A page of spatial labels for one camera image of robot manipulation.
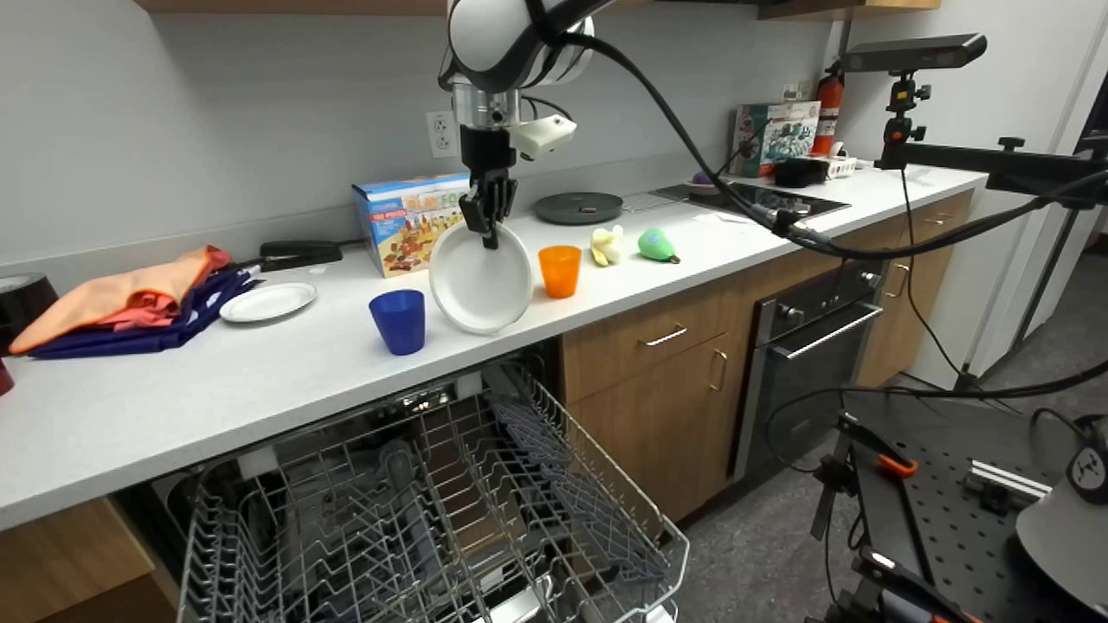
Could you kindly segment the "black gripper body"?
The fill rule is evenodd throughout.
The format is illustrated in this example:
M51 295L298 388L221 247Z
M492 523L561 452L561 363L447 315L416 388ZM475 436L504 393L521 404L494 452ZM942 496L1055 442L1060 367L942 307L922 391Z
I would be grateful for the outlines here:
M481 208L492 208L492 187L507 174L512 178L516 159L546 155L578 133L561 108L534 113L528 95L490 95L469 80L453 85L453 113L460 127L460 163L473 174L473 196L481 196Z

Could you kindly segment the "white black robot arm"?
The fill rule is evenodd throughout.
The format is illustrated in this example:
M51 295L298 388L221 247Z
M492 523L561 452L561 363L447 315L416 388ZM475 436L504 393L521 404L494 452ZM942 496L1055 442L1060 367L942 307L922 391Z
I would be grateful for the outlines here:
M441 85L460 133L473 187L460 212L490 249L516 196L512 165L550 151L574 133L561 111L524 119L537 85L574 80L590 61L594 15L610 0L447 0L447 61Z

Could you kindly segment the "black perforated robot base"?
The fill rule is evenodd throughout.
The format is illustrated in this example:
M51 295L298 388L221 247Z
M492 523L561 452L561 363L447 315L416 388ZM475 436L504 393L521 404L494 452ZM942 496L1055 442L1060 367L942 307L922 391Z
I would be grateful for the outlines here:
M1105 623L1105 420L977 401L852 397L813 538L858 503L858 584L829 623Z

